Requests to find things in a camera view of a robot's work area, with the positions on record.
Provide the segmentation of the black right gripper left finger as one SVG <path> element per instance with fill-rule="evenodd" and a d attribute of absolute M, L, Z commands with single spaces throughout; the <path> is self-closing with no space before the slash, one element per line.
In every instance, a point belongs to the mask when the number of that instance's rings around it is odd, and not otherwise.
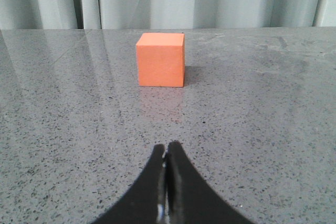
<path fill-rule="evenodd" d="M 136 181 L 119 201 L 94 223 L 165 223 L 164 153 L 164 145 L 155 145 Z"/>

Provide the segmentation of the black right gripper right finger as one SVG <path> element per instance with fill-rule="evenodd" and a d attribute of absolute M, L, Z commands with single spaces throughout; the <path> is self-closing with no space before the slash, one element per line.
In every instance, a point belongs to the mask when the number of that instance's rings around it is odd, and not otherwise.
<path fill-rule="evenodd" d="M 211 189 L 180 142 L 169 144 L 166 161 L 170 223 L 251 223 Z"/>

